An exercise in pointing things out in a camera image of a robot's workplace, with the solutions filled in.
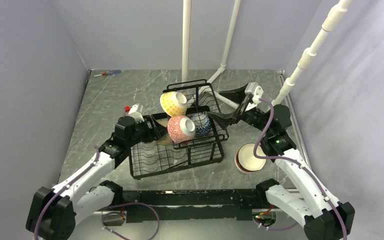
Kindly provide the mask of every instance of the black wire dish rack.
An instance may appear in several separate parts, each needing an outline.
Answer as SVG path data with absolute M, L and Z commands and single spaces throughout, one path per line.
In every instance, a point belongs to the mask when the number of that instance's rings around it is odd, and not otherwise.
M 198 95 L 200 88 L 206 90 Z M 171 91 L 182 93 L 188 99 L 186 116 L 189 118 L 196 113 L 221 112 L 213 87 L 205 79 L 170 84 L 162 92 Z M 150 117 L 163 126 L 167 125 L 170 119 L 165 112 L 152 114 Z M 194 121 L 195 126 L 202 125 L 201 121 L 201 119 Z M 134 179 L 141 179 L 220 163 L 225 156 L 221 142 L 229 138 L 229 133 L 211 118 L 210 125 L 208 134 L 197 135 L 192 140 L 178 144 L 164 146 L 155 141 L 136 144 L 129 154 L 131 176 Z

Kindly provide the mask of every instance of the pipe joint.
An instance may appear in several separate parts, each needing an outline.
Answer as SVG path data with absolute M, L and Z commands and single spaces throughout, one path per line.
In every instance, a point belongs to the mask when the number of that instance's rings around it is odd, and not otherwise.
M 306 69 L 313 61 L 317 53 L 312 53 L 310 48 L 307 47 L 302 53 L 301 59 L 298 62 L 298 67 L 302 70 Z
M 338 4 L 333 6 L 329 11 L 326 20 L 324 20 L 323 24 L 321 25 L 321 28 L 326 32 L 333 31 L 347 10 L 348 9 L 342 8 Z

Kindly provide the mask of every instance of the white bowl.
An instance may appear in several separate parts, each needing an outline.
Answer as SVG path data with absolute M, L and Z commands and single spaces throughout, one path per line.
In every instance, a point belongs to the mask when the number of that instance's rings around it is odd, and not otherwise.
M 259 159 L 254 156 L 255 143 L 247 143 L 243 145 L 239 151 L 237 151 L 234 157 L 236 167 L 243 173 L 251 174 L 255 171 L 261 170 L 266 164 L 266 159 Z M 258 156 L 266 156 L 261 149 L 261 146 L 257 148 Z

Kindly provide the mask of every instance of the gray marble floor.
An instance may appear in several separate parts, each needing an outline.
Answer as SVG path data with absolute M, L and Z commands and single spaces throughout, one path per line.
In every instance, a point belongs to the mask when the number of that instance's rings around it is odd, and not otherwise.
M 188 79 L 208 79 L 215 71 L 190 70 Z M 101 71 L 93 71 L 92 76 L 98 73 Z M 91 77 L 59 180 L 65 180 L 93 156 L 93 145 L 99 146 L 110 137 L 117 119 L 124 113 L 124 106 L 140 103 L 144 115 L 162 113 L 159 100 L 162 91 L 168 84 L 179 82 L 180 70 L 124 70 L 115 76 Z M 236 89 L 248 82 L 258 82 L 264 90 L 264 97 L 270 99 L 276 97 L 281 88 L 273 70 L 226 70 L 212 85 L 219 92 Z M 223 113 L 234 110 L 222 102 L 219 104 Z M 265 109 L 266 106 L 260 105 L 261 109 Z M 116 182 L 125 190 L 255 188 L 256 184 L 270 178 L 278 180 L 285 188 L 294 187 L 285 173 L 271 161 L 267 161 L 258 172 L 241 173 L 235 166 L 234 156 L 242 145 L 254 143 L 260 132 L 244 122 L 230 126 L 228 132 L 229 140 L 222 142 L 225 156 L 221 163 L 135 180 L 130 175 L 129 161 L 126 159 L 102 180 Z M 291 127 L 288 132 L 295 140 Z

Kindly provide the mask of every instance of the cable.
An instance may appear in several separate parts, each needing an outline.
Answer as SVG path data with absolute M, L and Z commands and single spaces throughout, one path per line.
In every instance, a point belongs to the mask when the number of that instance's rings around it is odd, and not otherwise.
M 270 213 L 270 211 L 273 209 L 273 204 L 268 208 L 268 210 L 267 211 L 263 211 L 263 212 L 261 212 L 260 213 L 260 215 L 266 215 L 266 214 L 268 214 L 268 213 Z
M 51 206 L 52 202 L 57 197 L 59 197 L 60 194 L 62 194 L 65 190 L 70 188 L 70 186 L 73 183 L 75 183 L 77 180 L 79 180 L 81 177 L 83 177 L 83 175 L 85 175 L 87 172 L 89 172 L 89 170 L 92 169 L 95 166 L 95 163 L 99 161 L 99 157 L 100 157 L 99 148 L 96 145 L 94 147 L 96 149 L 96 155 L 95 155 L 95 159 L 93 160 L 93 162 L 86 169 L 84 169 L 84 171 L 82 171 L 78 176 L 76 176 L 69 183 L 67 183 L 65 186 L 63 186 L 61 188 L 61 190 L 59 190 L 57 193 L 55 193 L 50 198 L 50 200 L 46 203 L 46 205 L 43 207 L 42 211 L 39 214 L 39 217 L 37 218 L 36 225 L 34 226 L 34 240 L 39 240 L 39 226 L 41 225 L 42 219 L 44 218 L 44 215 L 45 215 L 46 211 L 48 210 L 48 208 Z
M 160 230 L 160 216 L 158 215 L 157 211 L 155 211 L 155 209 L 154 209 L 152 206 L 150 206 L 150 205 L 148 205 L 148 204 L 146 204 L 146 203 L 142 203 L 142 202 L 130 202 L 130 203 L 124 203 L 124 204 L 120 204 L 120 205 L 109 206 L 108 208 L 111 208 L 111 209 L 112 209 L 112 208 L 125 207 L 125 206 L 129 206 L 129 205 L 142 205 L 142 206 L 145 206 L 145 207 L 147 207 L 147 208 L 149 208 L 149 209 L 151 209 L 151 210 L 153 211 L 153 213 L 154 213 L 155 216 L 156 216 L 157 225 L 156 225 L 156 230 L 155 230 L 154 234 L 153 234 L 150 238 L 148 238 L 148 240 L 152 240 L 152 239 L 154 239 L 155 236 L 157 235 L 158 231 Z M 118 232 L 116 232 L 116 231 L 113 231 L 112 229 L 110 229 L 109 227 L 107 227 L 107 226 L 104 225 L 104 218 L 105 218 L 107 215 L 114 215 L 114 214 L 121 214 L 121 215 L 124 215 L 123 213 L 121 213 L 121 212 L 116 212 L 116 211 L 112 211 L 112 212 L 109 212 L 109 213 L 105 214 L 105 215 L 102 217 L 102 219 L 101 219 L 102 229 L 105 229 L 105 230 L 109 231 L 110 233 L 115 234 L 116 236 L 118 236 L 118 237 L 120 237 L 120 238 L 122 238 L 122 239 L 124 239 L 124 240 L 130 240 L 130 239 L 128 239 L 127 237 L 122 236 L 120 233 L 118 233 Z
M 263 139 L 263 137 L 266 134 L 267 130 L 269 129 L 269 126 L 272 123 L 273 116 L 275 114 L 274 113 L 275 108 L 273 107 L 273 104 L 270 102 L 270 100 L 265 99 L 265 98 L 260 98 L 259 100 L 268 104 L 268 106 L 270 107 L 270 116 L 268 118 L 268 121 L 267 121 L 265 127 L 263 128 L 263 130 L 261 132 L 261 135 L 259 136 L 257 142 L 255 143 L 255 146 L 254 146 L 254 157 L 256 157 L 258 159 L 266 159 L 266 160 L 267 159 L 275 159 L 275 160 L 283 159 L 283 160 L 292 162 L 292 163 L 294 163 L 294 164 L 296 164 L 298 166 L 301 166 L 301 163 L 299 163 L 297 160 L 289 158 L 289 157 L 286 157 L 286 156 L 259 156 L 259 155 L 257 155 L 257 148 L 259 147 L 259 143 L 261 142 L 261 140 Z M 323 195 L 323 197 L 325 197 L 325 198 L 328 197 L 328 195 L 324 191 L 322 185 L 317 180 L 316 176 L 314 176 L 314 174 L 308 168 L 303 167 L 302 169 L 311 177 L 311 179 L 317 185 L 317 187 L 320 190 L 320 192 Z M 339 220 L 339 224 L 340 224 L 340 227 L 342 229 L 343 240 L 347 240 L 347 229 L 345 228 L 344 220 L 342 219 L 341 215 L 339 214 L 338 210 L 336 209 L 336 207 L 334 206 L 334 204 L 332 203 L 332 201 L 330 199 L 327 200 L 327 203 L 333 209 L 333 212 L 335 213 L 336 217 Z M 293 225 L 291 225 L 289 227 L 285 227 L 285 228 L 267 228 L 267 230 L 269 230 L 269 231 L 284 231 L 284 230 L 289 230 L 289 229 L 295 227 L 297 224 L 298 223 L 296 222 L 296 223 L 294 223 Z

